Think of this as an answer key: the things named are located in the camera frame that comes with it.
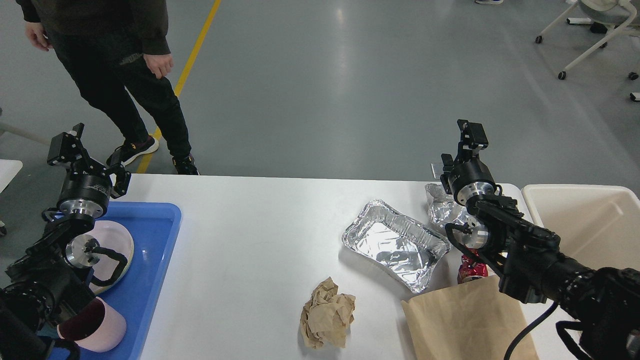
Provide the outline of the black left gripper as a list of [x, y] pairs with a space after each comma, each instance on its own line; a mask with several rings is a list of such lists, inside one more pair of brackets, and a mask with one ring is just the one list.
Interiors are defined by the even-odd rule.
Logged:
[[[82, 144], [84, 123], [51, 139], [46, 164], [66, 170], [56, 207], [62, 214], [84, 214], [94, 219], [108, 212], [110, 197], [128, 193], [131, 173], [125, 167], [123, 149], [115, 149], [107, 158], [106, 170], [93, 172], [92, 158]], [[112, 182], [110, 175], [115, 175]]]

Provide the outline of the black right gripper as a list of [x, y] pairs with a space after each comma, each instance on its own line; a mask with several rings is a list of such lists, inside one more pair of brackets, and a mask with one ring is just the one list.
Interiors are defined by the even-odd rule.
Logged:
[[461, 132], [454, 158], [442, 153], [442, 174], [439, 176], [445, 193], [465, 207], [474, 196], [494, 195], [498, 191], [489, 167], [480, 159], [480, 151], [489, 147], [489, 139], [481, 123], [457, 120]]

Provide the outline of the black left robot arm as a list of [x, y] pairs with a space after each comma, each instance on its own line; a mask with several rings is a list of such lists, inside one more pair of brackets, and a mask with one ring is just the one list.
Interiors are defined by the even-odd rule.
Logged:
[[59, 325], [94, 299], [90, 285], [115, 284], [128, 265], [125, 255], [87, 237], [107, 214], [110, 199], [125, 195], [131, 173], [121, 162], [102, 164], [82, 144], [83, 123], [53, 137], [46, 162], [66, 169], [55, 207], [41, 212], [45, 229], [25, 255], [10, 264], [10, 285], [1, 289], [1, 358], [46, 360], [53, 349], [78, 360], [73, 341], [38, 335], [44, 324]]

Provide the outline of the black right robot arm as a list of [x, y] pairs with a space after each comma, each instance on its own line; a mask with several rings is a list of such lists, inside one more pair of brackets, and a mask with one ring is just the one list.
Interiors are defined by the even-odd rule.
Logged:
[[510, 343], [504, 358], [528, 333], [562, 308], [571, 321], [555, 324], [558, 336], [578, 360], [639, 358], [640, 287], [637, 269], [588, 268], [560, 251], [560, 237], [524, 219], [517, 201], [505, 196], [479, 153], [489, 145], [480, 123], [457, 120], [461, 132], [457, 155], [442, 153], [440, 176], [446, 194], [466, 208], [486, 235], [464, 244], [455, 231], [472, 234], [469, 224], [448, 223], [448, 241], [499, 277], [499, 292], [523, 304], [552, 305]]

